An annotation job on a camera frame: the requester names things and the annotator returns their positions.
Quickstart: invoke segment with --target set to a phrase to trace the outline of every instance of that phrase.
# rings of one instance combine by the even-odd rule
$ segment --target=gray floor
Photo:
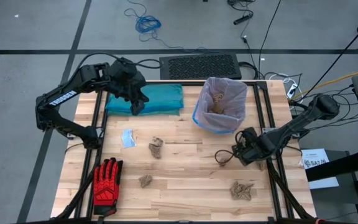
[[[234,26],[241,12],[224,0],[134,0],[147,6],[147,14],[162,21],[159,37],[168,45],[187,49],[244,49],[239,39],[245,24]],[[70,50],[86,0],[0,0],[0,50]],[[255,15],[245,31],[252,49],[262,45],[276,1],[256,0],[250,5]],[[134,29],[135,18],[123,11],[139,6],[122,0],[92,0],[78,49],[139,50],[166,49],[161,42],[140,42]],[[278,9],[264,49],[339,50],[356,34],[358,0],[283,0]],[[358,49],[358,40],[351,49]],[[14,223],[24,199],[43,133],[35,126],[35,98],[56,87],[62,79],[70,51],[58,55],[0,54],[0,223]],[[157,54],[123,55],[131,60],[159,58]],[[337,55],[262,54],[261,72],[303,73],[301,89],[310,88]],[[75,67],[84,55],[76,55]],[[251,62],[250,55],[238,54],[240,61]],[[95,56],[88,63],[112,62]],[[158,70],[139,68],[146,79],[159,79]],[[328,81],[358,71],[358,54],[343,56],[323,80]],[[242,68],[243,78],[251,78]],[[338,90],[350,80],[321,88]],[[351,102],[356,99],[348,97]],[[60,112],[73,119],[76,100],[65,103]],[[353,106],[351,114],[358,113]],[[67,140],[53,133],[27,221],[50,216],[62,168]],[[358,123],[338,128],[323,128],[301,140],[302,147],[358,152]],[[352,205],[341,205],[314,198],[319,217],[331,218],[354,212]],[[356,222],[357,215],[336,221]]]

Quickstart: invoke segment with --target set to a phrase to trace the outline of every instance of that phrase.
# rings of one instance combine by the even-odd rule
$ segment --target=black metal frame
[[[269,97],[269,92],[267,89],[267,82],[266,81],[242,81],[245,84],[247,84],[248,86],[251,86],[254,89],[254,95],[255,95],[255,102],[257,105],[257,112],[258,112],[258,117],[259,117],[259,124],[260,124],[260,128],[266,128],[265,126],[265,120],[264,120],[264,114],[263,114],[263,109],[262,109],[262,104],[261,104],[261,99],[260,99],[260,94],[259,94],[259,90],[262,90],[263,94],[264,94],[264,100],[265,100],[265,104],[266,104],[266,110],[267,110],[267,116],[268,116],[268,120],[269,120],[269,124],[271,128],[275,127],[275,122],[274,122],[274,117],[273,117],[273,112],[272,112],[272,106],[270,104],[270,97]],[[175,81],[171,81],[171,82],[147,82],[147,84],[181,84],[183,86],[203,86],[204,85],[204,81],[190,81],[190,82],[175,82]],[[95,112],[97,112],[97,115],[99,114],[99,108],[101,106],[101,93],[99,93],[97,99],[96,99],[96,104],[95,104]],[[107,94],[106,97],[106,104],[109,101],[109,94]],[[98,121],[98,116],[95,116],[95,114],[93,115],[93,120],[92,123],[97,123]],[[106,129],[106,125],[107,125],[107,111],[104,110],[103,113],[103,120],[102,120],[102,130]],[[103,150],[103,142],[104,142],[104,135],[101,136],[101,141],[102,141],[102,146],[97,150],[96,152],[96,158],[95,158],[95,165],[96,164],[100,164],[101,161],[101,155],[102,155],[102,150]],[[91,161],[91,150],[88,150],[86,155],[85,155],[85,160],[84,160],[84,166],[83,166],[83,173],[81,176],[81,182],[84,182],[88,172],[89,172],[89,166],[90,166],[90,161]],[[284,165],[283,165],[283,161],[281,159],[280,156],[277,157],[277,165],[278,165],[278,172],[280,173],[280,176],[282,177],[283,181],[285,184],[287,184],[287,179],[285,177],[285,170],[284,170]],[[269,175],[270,177],[270,187],[272,190],[272,200],[273,200],[273,206],[275,209],[275,214],[277,218],[282,218],[282,213],[281,213],[281,208],[280,208],[280,201],[278,199],[278,191],[277,191],[277,186],[275,181],[272,179],[272,177]],[[287,209],[287,214],[288,214],[288,218],[294,218],[293,216],[293,210],[291,208],[291,205],[289,204],[289,202],[287,202],[287,199],[285,199],[285,204],[286,204],[286,209]],[[80,201],[80,203],[77,205],[76,210],[75,210],[75,218],[79,218],[81,215],[81,208],[82,208],[82,200]],[[91,188],[91,193],[89,195],[89,200],[88,200],[88,208],[86,211],[86,218],[90,219],[92,217],[92,211],[93,211],[93,192],[92,192],[92,188]],[[267,217],[267,221],[266,222],[242,222],[242,223],[254,223],[254,224],[264,224],[264,223],[271,223],[272,222],[272,217]],[[116,221],[104,221],[104,223],[125,223],[125,224],[138,224],[140,222],[116,222]],[[147,223],[147,224],[168,224],[168,223],[178,223],[178,222],[142,222],[142,223]],[[191,222],[191,223],[203,223],[203,224],[223,224],[223,223],[227,223],[227,222]]]

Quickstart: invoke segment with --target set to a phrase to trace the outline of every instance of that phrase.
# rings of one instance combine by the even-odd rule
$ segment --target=white paper
[[[326,151],[324,149],[302,150],[302,159],[305,169],[309,169],[320,164],[329,162]],[[327,187],[338,187],[336,177],[330,177],[322,180],[309,182],[310,189],[322,189]]]

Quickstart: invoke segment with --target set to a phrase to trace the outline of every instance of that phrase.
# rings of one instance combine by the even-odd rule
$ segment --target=power strip
[[[291,98],[292,98],[292,96],[295,94],[295,91],[296,91],[297,88],[298,88],[298,85],[297,85],[297,84],[295,84],[295,83],[292,84],[290,90],[289,90],[288,93],[287,93],[288,99],[291,99]]]

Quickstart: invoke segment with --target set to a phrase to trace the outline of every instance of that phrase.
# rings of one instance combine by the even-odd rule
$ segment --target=white trash bag
[[[233,133],[246,118],[247,85],[228,78],[208,78],[193,113],[194,122],[215,134]]]

